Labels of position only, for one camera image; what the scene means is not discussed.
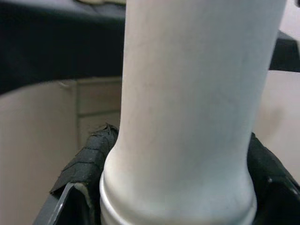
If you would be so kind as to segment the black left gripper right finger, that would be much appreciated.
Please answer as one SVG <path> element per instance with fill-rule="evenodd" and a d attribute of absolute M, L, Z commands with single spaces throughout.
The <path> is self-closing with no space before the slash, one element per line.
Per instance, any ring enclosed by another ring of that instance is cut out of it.
<path fill-rule="evenodd" d="M 249 142 L 247 166 L 257 199 L 257 212 L 252 224 L 298 225 L 300 185 L 254 133 Z"/>

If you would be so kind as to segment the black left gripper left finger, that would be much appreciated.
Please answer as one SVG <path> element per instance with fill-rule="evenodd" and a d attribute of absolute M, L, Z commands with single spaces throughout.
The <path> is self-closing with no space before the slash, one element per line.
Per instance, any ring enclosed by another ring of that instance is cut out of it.
<path fill-rule="evenodd" d="M 61 170 L 34 224 L 101 224 L 99 182 L 118 132 L 110 124 L 92 132 L 83 148 Z"/>

